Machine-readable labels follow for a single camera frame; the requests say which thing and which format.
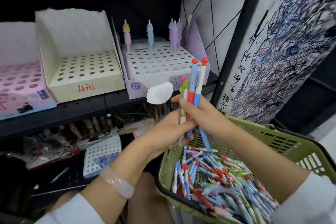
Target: left hand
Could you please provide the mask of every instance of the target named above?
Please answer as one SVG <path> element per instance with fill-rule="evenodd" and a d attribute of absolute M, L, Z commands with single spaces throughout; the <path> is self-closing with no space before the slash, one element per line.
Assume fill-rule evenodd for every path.
<path fill-rule="evenodd" d="M 149 158 L 153 159 L 164 152 L 169 146 L 176 143 L 181 135 L 197 126 L 195 120 L 187 120 L 180 123 L 181 109 L 170 112 L 163 120 L 144 133 L 140 138 L 145 141 L 150 148 Z M 184 137 L 183 144 L 187 144 L 189 139 Z"/>

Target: shopping basket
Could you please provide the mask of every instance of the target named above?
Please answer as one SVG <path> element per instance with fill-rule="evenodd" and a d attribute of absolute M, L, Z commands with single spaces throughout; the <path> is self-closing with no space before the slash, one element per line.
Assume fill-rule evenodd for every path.
<path fill-rule="evenodd" d="M 275 128 L 272 124 L 264 126 L 225 114 L 224 116 L 291 161 L 318 175 L 327 176 L 332 183 L 336 183 L 335 163 L 325 148 L 319 143 L 308 137 Z M 224 154 L 230 158 L 239 160 L 231 150 L 224 147 L 211 136 L 209 136 L 209 141 L 211 148 L 218 150 L 220 155 Z M 199 131 L 196 131 L 195 138 L 189 142 L 189 146 L 204 147 Z M 207 223 L 235 224 L 236 222 L 216 215 L 213 211 L 204 210 L 196 202 L 189 201 L 171 192 L 175 162 L 181 158 L 182 152 L 182 146 L 174 146 L 164 153 L 159 171 L 155 177 L 155 184 L 159 193 L 174 207 L 180 208 L 182 211 L 188 212 L 195 217 L 202 218 Z M 204 179 L 204 176 L 197 175 L 195 183 L 202 182 Z"/>

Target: hand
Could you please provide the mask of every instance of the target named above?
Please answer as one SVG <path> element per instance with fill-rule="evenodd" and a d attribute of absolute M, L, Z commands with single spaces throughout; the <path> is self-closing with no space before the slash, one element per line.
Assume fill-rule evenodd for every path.
<path fill-rule="evenodd" d="M 150 148 L 150 159 L 156 158 L 169 146 L 176 143 L 181 135 L 197 126 L 196 121 L 188 120 L 180 123 L 181 109 L 170 112 L 163 120 L 147 131 L 140 138 L 146 142 Z M 188 138 L 184 137 L 183 144 L 188 143 Z"/>
<path fill-rule="evenodd" d="M 181 98 L 181 95 L 172 97 L 171 101 L 179 102 L 180 106 L 196 120 L 198 125 L 217 139 L 224 139 L 228 134 L 228 128 L 233 125 L 203 96 L 199 100 L 198 108 Z"/>

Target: white sleeve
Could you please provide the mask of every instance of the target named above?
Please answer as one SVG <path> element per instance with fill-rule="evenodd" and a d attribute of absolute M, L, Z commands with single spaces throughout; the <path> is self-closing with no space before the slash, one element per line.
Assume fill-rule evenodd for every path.
<path fill-rule="evenodd" d="M 82 197 L 77 194 L 70 201 L 56 209 L 51 214 L 46 214 L 35 224 L 104 224 L 98 213 Z"/>
<path fill-rule="evenodd" d="M 335 224 L 336 186 L 310 173 L 272 216 L 273 224 Z"/>

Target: white paper tag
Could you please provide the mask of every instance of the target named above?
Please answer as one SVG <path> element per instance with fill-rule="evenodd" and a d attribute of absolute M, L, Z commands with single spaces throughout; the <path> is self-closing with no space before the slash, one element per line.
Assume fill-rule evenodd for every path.
<path fill-rule="evenodd" d="M 173 94 L 173 85 L 171 82 L 151 87 L 147 91 L 147 102 L 153 105 L 160 105 L 168 101 Z"/>

